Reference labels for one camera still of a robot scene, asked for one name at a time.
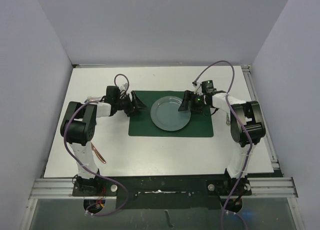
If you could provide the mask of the teal round plate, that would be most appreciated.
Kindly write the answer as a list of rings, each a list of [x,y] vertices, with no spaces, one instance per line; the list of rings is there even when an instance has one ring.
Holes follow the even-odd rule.
[[[191,119],[191,111],[179,112],[182,99],[176,96],[165,96],[156,100],[151,109],[152,122],[164,131],[174,132],[184,128]]]

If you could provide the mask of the dark green placemat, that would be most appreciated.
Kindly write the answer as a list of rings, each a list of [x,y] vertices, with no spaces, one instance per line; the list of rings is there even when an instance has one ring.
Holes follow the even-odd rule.
[[[176,96],[183,99],[183,91],[136,91],[139,99],[147,106],[132,115],[129,121],[130,136],[147,137],[191,137],[211,138],[214,136],[211,111],[205,107],[203,113],[192,113],[189,123],[181,130],[169,132],[158,128],[151,120],[150,110],[153,103],[165,96]]]

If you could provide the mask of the clear plastic cup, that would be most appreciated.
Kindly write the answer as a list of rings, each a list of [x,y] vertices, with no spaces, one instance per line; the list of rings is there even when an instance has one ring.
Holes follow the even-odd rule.
[[[101,96],[101,97],[92,97],[92,96],[88,96],[84,102],[85,102],[85,103],[87,103],[87,102],[92,102],[92,101],[103,102],[103,101],[104,101],[104,99],[105,99],[105,97],[104,97],[104,96]]]

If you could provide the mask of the copper knife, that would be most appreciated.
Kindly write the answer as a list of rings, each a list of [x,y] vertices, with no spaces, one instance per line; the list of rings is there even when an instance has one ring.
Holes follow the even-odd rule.
[[[91,143],[91,149],[92,151],[95,153],[95,155],[97,156],[97,158],[102,162],[102,163],[106,163],[105,159],[103,158],[103,156],[100,154],[100,152],[97,150],[97,148],[94,146],[93,143]]]

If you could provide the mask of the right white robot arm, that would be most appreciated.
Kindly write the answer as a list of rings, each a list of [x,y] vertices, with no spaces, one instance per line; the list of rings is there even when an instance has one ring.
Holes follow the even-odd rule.
[[[253,149],[266,134],[266,127],[257,101],[244,101],[217,90],[213,81],[195,84],[195,90],[184,92],[179,112],[203,113],[205,107],[222,110],[229,115],[230,135],[235,142],[230,163],[225,172],[229,178],[223,181],[223,190],[230,195],[241,188],[239,178],[248,174],[248,163]]]

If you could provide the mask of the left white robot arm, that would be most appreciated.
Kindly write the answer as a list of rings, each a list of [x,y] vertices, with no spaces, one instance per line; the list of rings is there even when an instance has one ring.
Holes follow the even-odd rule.
[[[127,93],[128,89],[128,83],[120,87],[108,86],[104,96],[89,97],[84,103],[71,101],[65,112],[60,134],[64,145],[71,147],[68,152],[77,162],[77,187],[92,196],[99,194],[102,189],[92,144],[97,118],[111,117],[118,111],[131,117],[147,109],[134,91]]]

